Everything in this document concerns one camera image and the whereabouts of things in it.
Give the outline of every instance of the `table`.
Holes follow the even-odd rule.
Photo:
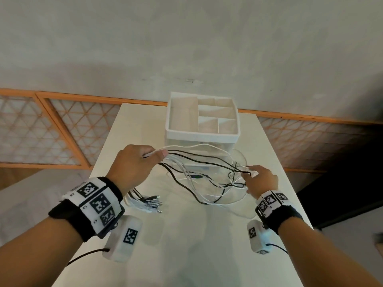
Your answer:
[[[118,151],[127,144],[164,145],[166,107],[123,104],[91,177],[104,176]],[[258,118],[239,114],[241,136],[235,146],[249,164],[260,164],[279,177],[279,188],[309,222]],[[138,186],[145,195],[160,194],[163,213],[128,208],[143,220],[131,259],[116,263],[92,254],[67,267],[55,287],[68,286],[302,286],[289,256],[279,249],[252,252],[246,225],[249,219],[223,208],[201,205],[156,166]],[[74,257],[103,248],[107,237],[83,244]],[[273,243],[283,246],[274,234]]]

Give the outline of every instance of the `person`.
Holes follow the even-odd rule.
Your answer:
[[[106,177],[124,196],[141,184],[152,168],[168,154],[151,146],[128,145],[121,150]],[[259,174],[243,174],[248,193],[259,199],[267,191],[278,189],[278,177],[262,166],[250,166]],[[355,261],[335,248],[302,219],[290,217],[278,227],[291,261],[305,287],[378,287],[382,286]],[[0,283],[2,287],[51,286],[84,240],[66,219],[48,217],[12,241],[0,247]]]

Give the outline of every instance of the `lattice screen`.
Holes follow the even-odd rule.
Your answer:
[[[0,96],[0,162],[78,165],[31,97]]]
[[[259,117],[285,168],[328,170],[377,135],[376,127]]]
[[[120,105],[50,100],[91,165],[108,137]]]

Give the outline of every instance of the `wristband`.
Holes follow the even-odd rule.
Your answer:
[[[288,218],[298,217],[303,220],[285,194],[278,190],[267,191],[257,199],[256,213],[265,227],[276,234],[282,222]]]
[[[95,234],[105,237],[125,212],[120,204],[121,192],[106,177],[90,178],[63,195],[63,199],[49,216],[67,220],[84,242]]]

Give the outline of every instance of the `white desktop organizer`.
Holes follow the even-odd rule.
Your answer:
[[[166,145],[211,144],[230,152],[239,135],[238,109],[231,98],[171,93],[166,114]],[[209,146],[187,151],[227,156]]]

